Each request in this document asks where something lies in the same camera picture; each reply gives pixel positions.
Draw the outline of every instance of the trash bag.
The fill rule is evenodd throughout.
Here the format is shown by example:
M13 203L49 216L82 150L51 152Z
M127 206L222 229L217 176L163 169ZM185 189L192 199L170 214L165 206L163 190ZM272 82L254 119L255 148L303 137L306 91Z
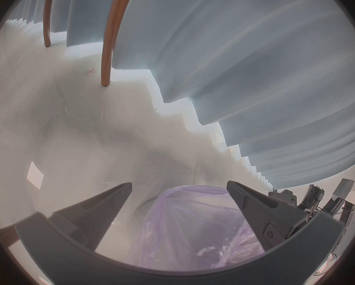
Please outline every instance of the trash bag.
M155 200L126 262L154 270L199 271L238 264L262 253L226 189L181 186Z

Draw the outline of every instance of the white floor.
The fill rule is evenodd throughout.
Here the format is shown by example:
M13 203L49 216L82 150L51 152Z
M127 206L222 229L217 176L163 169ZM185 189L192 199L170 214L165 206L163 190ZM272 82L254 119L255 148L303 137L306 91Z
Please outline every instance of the white floor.
M65 33L51 40L45 48L41 23L11 21L0 31L0 228L132 182L97 249L122 260L167 188L234 180L268 191L239 149L224 145L218 124L199 125L188 99L162 102L149 71L113 70L102 87L102 43L66 48ZM20 242L11 250L35 269Z

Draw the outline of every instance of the purple plastic bag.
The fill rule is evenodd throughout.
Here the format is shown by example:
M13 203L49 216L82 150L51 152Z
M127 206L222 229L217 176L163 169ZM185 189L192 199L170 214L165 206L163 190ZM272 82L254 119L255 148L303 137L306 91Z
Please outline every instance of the purple plastic bag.
M126 262L155 270L197 271L241 263L263 252L226 189L181 186L155 200Z

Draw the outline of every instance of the wooden leg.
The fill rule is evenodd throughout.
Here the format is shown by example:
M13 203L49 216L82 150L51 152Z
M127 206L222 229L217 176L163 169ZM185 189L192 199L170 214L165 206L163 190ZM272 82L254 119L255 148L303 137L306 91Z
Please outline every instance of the wooden leg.
M19 240L14 225L1 228L0 237L8 248Z
M107 87L110 84L110 70L113 50L117 41L123 14L125 13L128 3L129 0L113 0L111 3L108 21L105 28L101 59L101 84L104 87Z
M49 26L51 21L51 7L52 0L44 1L44 11L43 11L43 36L44 36L44 45L49 47L51 45L51 39L49 37Z

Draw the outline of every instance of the white square on floor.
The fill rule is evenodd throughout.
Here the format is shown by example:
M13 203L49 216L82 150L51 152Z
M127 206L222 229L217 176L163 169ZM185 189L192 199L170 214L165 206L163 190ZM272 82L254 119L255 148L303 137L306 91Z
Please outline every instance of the white square on floor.
M35 166L33 161L31 162L30 169L28 170L27 179L38 189L42 185L44 175Z

